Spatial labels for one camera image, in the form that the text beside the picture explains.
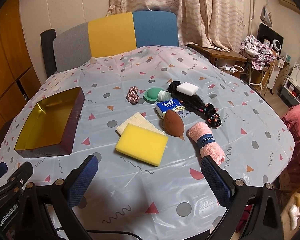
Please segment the pink towel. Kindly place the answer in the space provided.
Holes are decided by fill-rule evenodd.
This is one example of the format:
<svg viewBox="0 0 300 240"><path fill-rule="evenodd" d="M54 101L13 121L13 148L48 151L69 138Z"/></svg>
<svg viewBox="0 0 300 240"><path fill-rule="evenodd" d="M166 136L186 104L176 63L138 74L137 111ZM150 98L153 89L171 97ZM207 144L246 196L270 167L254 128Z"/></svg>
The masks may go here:
<svg viewBox="0 0 300 240"><path fill-rule="evenodd" d="M221 146L215 141L212 130L204 122L194 124L187 135L197 144L200 156L210 156L217 165L225 161L225 153Z"/></svg>

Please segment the brown makeup sponge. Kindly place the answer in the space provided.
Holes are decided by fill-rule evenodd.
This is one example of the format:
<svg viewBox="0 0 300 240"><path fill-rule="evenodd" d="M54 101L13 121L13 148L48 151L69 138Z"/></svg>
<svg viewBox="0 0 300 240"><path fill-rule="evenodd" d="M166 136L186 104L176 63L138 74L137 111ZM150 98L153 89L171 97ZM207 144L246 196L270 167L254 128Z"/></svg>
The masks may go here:
<svg viewBox="0 0 300 240"><path fill-rule="evenodd" d="M164 116L166 132L174 137L181 137L184 133L184 123L181 117L172 110L167 110Z"/></svg>

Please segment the yellow sponge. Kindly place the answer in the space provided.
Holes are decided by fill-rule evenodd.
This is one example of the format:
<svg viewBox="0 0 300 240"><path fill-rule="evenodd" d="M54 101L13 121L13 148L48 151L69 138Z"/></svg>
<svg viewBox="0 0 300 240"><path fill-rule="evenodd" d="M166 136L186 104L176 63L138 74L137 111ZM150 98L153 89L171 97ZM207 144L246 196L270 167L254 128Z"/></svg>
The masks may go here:
<svg viewBox="0 0 300 240"><path fill-rule="evenodd" d="M168 136L128 124L118 140L115 150L158 167L166 149Z"/></svg>

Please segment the black braided hairpiece with beads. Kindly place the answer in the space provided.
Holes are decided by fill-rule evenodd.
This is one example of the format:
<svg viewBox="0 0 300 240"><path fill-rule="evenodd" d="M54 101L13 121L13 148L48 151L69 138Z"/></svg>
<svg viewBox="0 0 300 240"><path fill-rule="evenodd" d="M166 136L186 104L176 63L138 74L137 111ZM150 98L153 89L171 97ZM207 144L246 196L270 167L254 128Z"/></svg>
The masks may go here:
<svg viewBox="0 0 300 240"><path fill-rule="evenodd" d="M194 112L201 117L205 116L209 127L218 128L221 126L221 118L212 104L205 104L196 94L190 96L177 91L178 85L181 85L180 81L172 81L167 89L172 98L177 99L188 111Z"/></svg>

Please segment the blue tissue pack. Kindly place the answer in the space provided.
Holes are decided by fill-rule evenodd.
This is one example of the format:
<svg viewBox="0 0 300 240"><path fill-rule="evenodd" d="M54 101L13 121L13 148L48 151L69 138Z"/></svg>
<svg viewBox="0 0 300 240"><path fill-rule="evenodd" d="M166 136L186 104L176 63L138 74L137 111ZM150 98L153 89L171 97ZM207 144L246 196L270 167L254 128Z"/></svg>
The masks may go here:
<svg viewBox="0 0 300 240"><path fill-rule="evenodd" d="M155 109L161 119L164 119L165 114L168 110L172 110L179 115L183 114L183 112L185 111L185 107L177 99L170 99L164 102L159 102L156 104Z"/></svg>

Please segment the white soap bar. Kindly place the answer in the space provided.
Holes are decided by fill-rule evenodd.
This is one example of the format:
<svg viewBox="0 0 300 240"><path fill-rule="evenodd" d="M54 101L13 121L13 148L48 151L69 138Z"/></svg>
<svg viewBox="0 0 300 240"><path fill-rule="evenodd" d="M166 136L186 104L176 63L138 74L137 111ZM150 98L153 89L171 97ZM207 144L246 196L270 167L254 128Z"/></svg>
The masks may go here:
<svg viewBox="0 0 300 240"><path fill-rule="evenodd" d="M178 94L193 96L198 92L199 87L192 83L184 82L177 86L176 90Z"/></svg>

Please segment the pink striped scrunchie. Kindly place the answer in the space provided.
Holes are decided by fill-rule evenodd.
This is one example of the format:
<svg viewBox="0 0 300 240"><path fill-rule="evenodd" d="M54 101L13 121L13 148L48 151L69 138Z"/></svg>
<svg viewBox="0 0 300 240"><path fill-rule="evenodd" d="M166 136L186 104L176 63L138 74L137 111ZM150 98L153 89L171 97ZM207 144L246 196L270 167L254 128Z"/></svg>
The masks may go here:
<svg viewBox="0 0 300 240"><path fill-rule="evenodd" d="M139 89L136 86L130 87L126 95L127 101L133 105L136 105L140 100L138 92Z"/></svg>

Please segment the green silicone bottle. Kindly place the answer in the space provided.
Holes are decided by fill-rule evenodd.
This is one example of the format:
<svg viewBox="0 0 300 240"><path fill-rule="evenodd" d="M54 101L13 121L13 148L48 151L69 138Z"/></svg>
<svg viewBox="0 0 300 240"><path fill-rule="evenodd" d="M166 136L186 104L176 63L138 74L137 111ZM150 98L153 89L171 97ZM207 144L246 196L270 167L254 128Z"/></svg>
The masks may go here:
<svg viewBox="0 0 300 240"><path fill-rule="evenodd" d="M146 90L143 97L149 102L163 102L172 98L169 92L157 87Z"/></svg>

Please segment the wooden wardrobe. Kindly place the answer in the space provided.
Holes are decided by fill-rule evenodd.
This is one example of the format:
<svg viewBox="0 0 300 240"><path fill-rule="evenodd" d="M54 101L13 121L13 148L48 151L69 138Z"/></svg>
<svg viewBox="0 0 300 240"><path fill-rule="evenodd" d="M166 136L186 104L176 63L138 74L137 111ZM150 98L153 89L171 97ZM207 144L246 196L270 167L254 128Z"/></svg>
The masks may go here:
<svg viewBox="0 0 300 240"><path fill-rule="evenodd" d="M26 47L19 0L0 9L0 131L41 86Z"/></svg>

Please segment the cream waffle cloth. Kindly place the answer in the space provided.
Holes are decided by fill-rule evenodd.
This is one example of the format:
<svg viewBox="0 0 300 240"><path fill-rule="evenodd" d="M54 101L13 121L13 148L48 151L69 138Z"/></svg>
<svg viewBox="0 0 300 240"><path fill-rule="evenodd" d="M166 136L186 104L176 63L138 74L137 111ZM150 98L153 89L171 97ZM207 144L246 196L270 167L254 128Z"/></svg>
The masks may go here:
<svg viewBox="0 0 300 240"><path fill-rule="evenodd" d="M157 129L151 122L149 122L147 119L145 119L140 112L136 112L133 114L130 118L128 118L126 121L124 121L122 124L116 127L116 131L119 135L122 135L124 132L126 126L128 124L132 124L134 126L138 126L144 129L147 129L152 132L156 132L162 135L165 135L165 133L159 129Z"/></svg>

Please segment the patterned plastic tablecloth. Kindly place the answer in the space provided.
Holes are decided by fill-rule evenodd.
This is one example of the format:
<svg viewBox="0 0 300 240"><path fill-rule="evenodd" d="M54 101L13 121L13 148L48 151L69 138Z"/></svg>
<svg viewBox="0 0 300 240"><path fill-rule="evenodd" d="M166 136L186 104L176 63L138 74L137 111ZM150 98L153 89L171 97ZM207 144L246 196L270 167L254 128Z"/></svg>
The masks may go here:
<svg viewBox="0 0 300 240"><path fill-rule="evenodd" d="M294 139L248 85L197 52L142 47L89 59L51 76L13 119L1 143L8 175L31 158L30 181L51 185L94 155L98 171L74 213L94 239L185 239L213 229L225 213L200 170L200 146L189 131L206 117L185 111L180 136L165 129L151 88L173 81L198 86L221 125L212 142L221 168L248 185L272 183L288 165Z"/></svg>

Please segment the pile of clothes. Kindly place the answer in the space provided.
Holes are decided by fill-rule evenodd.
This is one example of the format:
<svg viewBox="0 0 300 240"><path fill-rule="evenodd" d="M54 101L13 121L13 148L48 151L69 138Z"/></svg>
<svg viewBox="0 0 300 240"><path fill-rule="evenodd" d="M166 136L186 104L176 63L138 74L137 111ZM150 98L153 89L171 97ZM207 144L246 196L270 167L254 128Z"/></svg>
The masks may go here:
<svg viewBox="0 0 300 240"><path fill-rule="evenodd" d="M255 70L262 70L275 60L273 51L254 35L249 35L242 41L239 53L251 61Z"/></svg>

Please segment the wooden side table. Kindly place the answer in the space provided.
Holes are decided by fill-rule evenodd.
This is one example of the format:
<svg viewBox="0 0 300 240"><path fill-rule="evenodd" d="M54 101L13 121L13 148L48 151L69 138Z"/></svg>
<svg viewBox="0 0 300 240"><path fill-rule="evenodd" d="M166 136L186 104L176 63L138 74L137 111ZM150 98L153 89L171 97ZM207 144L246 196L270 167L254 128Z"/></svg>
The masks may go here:
<svg viewBox="0 0 300 240"><path fill-rule="evenodd" d="M187 46L205 56L213 65L215 65L217 60L230 60L239 64L244 64L247 62L247 58L233 50L216 50L212 48L204 48L196 44L187 44Z"/></svg>

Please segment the white fan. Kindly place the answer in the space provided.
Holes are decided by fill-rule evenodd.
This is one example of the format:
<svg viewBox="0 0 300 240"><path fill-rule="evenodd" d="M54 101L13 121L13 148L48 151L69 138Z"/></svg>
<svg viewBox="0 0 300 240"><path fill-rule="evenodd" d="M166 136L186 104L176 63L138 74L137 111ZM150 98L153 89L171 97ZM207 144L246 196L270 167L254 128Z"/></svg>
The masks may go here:
<svg viewBox="0 0 300 240"><path fill-rule="evenodd" d="M277 39L273 39L271 42L270 48L275 51L276 54L279 54L281 51L281 43Z"/></svg>

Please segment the pink patterned curtain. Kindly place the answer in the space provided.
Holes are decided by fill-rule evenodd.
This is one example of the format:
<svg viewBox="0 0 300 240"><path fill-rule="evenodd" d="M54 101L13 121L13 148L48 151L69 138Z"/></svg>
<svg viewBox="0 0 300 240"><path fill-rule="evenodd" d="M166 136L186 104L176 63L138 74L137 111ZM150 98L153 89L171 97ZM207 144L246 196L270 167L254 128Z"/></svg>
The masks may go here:
<svg viewBox="0 0 300 240"><path fill-rule="evenodd" d="M179 44L238 52L244 30L244 0L110 0L110 15L141 10L177 17Z"/></svg>

